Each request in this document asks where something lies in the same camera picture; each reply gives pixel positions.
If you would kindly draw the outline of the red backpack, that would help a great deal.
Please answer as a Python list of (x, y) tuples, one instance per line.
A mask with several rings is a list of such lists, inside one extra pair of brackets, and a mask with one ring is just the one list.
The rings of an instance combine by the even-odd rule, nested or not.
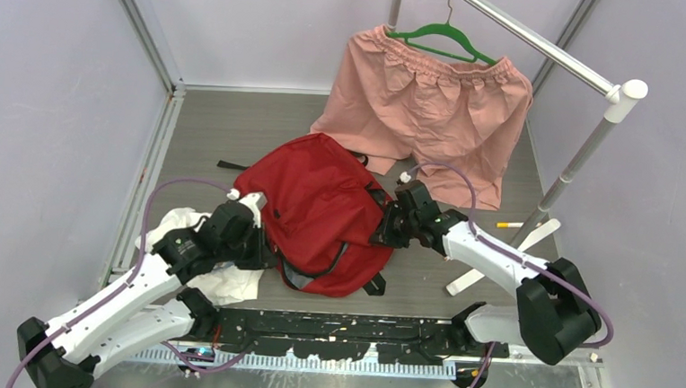
[(390, 247), (370, 239), (390, 195), (357, 154), (323, 133), (293, 139), (237, 170), (234, 188), (261, 192), (267, 246), (287, 286), (308, 294), (382, 296)]

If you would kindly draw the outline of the yellow capped marker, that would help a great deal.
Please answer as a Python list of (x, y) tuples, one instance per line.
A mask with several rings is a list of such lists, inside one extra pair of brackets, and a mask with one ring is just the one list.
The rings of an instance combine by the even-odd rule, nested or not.
[[(496, 223), (497, 229), (521, 229), (524, 226), (523, 222), (498, 222)], [(535, 224), (533, 227), (540, 227), (541, 223)]]

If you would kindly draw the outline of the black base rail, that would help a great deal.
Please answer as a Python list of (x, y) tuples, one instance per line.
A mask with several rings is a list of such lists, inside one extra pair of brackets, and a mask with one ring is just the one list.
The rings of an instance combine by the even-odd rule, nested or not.
[(454, 357), (480, 363), (487, 353), (449, 320), (244, 308), (222, 308), (208, 331), (177, 339), (228, 352), (247, 349), (272, 357), (291, 352), (330, 361), (361, 361), (374, 348), (378, 363), (410, 366), (437, 366)]

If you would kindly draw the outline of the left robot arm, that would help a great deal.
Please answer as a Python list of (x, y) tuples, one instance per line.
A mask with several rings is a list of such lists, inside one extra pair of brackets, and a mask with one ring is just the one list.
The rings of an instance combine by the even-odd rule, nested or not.
[(227, 200), (190, 227), (169, 230), (102, 291), (56, 318), (17, 329), (19, 370), (36, 388), (90, 388), (119, 361), (159, 342), (206, 340), (219, 312), (189, 282), (231, 262), (266, 267), (261, 192)]

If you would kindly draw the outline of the white clothes rack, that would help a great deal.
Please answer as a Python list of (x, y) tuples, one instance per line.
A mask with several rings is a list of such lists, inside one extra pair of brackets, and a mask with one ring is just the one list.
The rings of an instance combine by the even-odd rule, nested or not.
[[(547, 59), (544, 55), (526, 45), (510, 32), (503, 30), (493, 23), (487, 16), (471, 8), (462, 0), (452, 0), (454, 14), (453, 25), (458, 26), (471, 39), (473, 45), (487, 55), (497, 59), (508, 56), (517, 67), (532, 80), (534, 102), (528, 118), (523, 124), (523, 133), (514, 148), (514, 153), (508, 164), (506, 176), (503, 179), (502, 206), (499, 210), (478, 210), (476, 220), (482, 229), (495, 234), (499, 239), (510, 241), (517, 229), (497, 229), (495, 222), (521, 222), (536, 208), (537, 201), (543, 198), (543, 193), (558, 180), (557, 173), (568, 165), (570, 156), (587, 140), (592, 128), (602, 119), (603, 96), (595, 94), (584, 82), (577, 80), (568, 71)], [(580, 40), (583, 26), (593, 16), (594, 9), (603, 0), (492, 0), (491, 4), (501, 5), (503, 11), (512, 13), (513, 18), (522, 20), (524, 25), (530, 25), (543, 38), (568, 51), (573, 40)], [(448, 7), (446, 0), (391, 0), (391, 10), (388, 12), (388, 28), (398, 31), (416, 29), (425, 23), (444, 22)], [(572, 106), (582, 106), (582, 101), (592, 101), (590, 112), (579, 109), (572, 111)], [(550, 105), (557, 105), (561, 112), (569, 112), (567, 117), (550, 116)], [(539, 127), (539, 119), (550, 118), (558, 123), (567, 124), (570, 118), (580, 119), (580, 130), (565, 133), (546, 131)], [(548, 135), (567, 136), (568, 141), (549, 141)], [(577, 193), (587, 191), (589, 182), (589, 168), (594, 168), (601, 161), (600, 152), (593, 154), (592, 161), (581, 167), (574, 180), (567, 186), (565, 192), (553, 204), (551, 213), (562, 221), (563, 227), (555, 235), (548, 235), (537, 241), (535, 247), (528, 251), (533, 255), (550, 256), (556, 259), (558, 255), (557, 243), (563, 243), (562, 255), (569, 256), (585, 277), (585, 283), (590, 288), (594, 300), (605, 308), (610, 307), (604, 296), (610, 294), (629, 295), (630, 285), (636, 283), (628, 278), (618, 268), (614, 259), (622, 259), (615, 255), (604, 257), (601, 253), (593, 255), (593, 251), (573, 251), (573, 244), (591, 245), (582, 238), (572, 239), (574, 226), (584, 226), (583, 219), (576, 222), (574, 218), (557, 216), (563, 212), (566, 202), (573, 202)], [(422, 247), (396, 251), (388, 269), (383, 274), (389, 282), (387, 297), (395, 299), (406, 296), (420, 295), (422, 299), (450, 301), (463, 303), (464, 301), (492, 300), (495, 304), (506, 304), (511, 301), (510, 296), (493, 282), (481, 280), (470, 291), (451, 297), (445, 285), (462, 276), (469, 269), (461, 263), (437, 260), (433, 253), (425, 253)]]

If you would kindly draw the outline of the white crumpled cloth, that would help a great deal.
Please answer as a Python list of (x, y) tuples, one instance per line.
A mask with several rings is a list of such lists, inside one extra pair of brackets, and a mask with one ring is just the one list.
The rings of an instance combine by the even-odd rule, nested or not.
[[(210, 214), (196, 212), (191, 207), (174, 208), (163, 216), (156, 227), (147, 230), (145, 248), (141, 248), (141, 235), (134, 240), (134, 245), (139, 250), (148, 252), (170, 230), (192, 227), (204, 216)], [(231, 305), (257, 299), (263, 273), (260, 269), (240, 269), (231, 262), (226, 262), (215, 266), (209, 273), (195, 276), (185, 286), (197, 288), (215, 306)]]

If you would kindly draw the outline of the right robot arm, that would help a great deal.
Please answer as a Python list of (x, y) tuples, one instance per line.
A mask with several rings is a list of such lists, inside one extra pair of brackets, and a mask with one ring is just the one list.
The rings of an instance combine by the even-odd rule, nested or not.
[(463, 355), (474, 355), (490, 342), (507, 343), (525, 346), (554, 366), (605, 328), (574, 263), (526, 255), (482, 231), (462, 212), (441, 210), (421, 181), (398, 186), (395, 197), (384, 204), (371, 243), (400, 249), (416, 239), (479, 271), (515, 300), (511, 307), (474, 304), (454, 317), (452, 342)]

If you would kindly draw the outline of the pink skirt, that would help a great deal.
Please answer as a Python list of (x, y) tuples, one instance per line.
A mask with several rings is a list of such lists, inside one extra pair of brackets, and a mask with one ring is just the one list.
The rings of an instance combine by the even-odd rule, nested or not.
[(380, 175), (409, 157), (422, 163), (418, 178), (439, 202), (499, 210), (532, 90), (507, 57), (493, 66), (445, 63), (381, 25), (347, 40), (310, 130), (365, 154)]

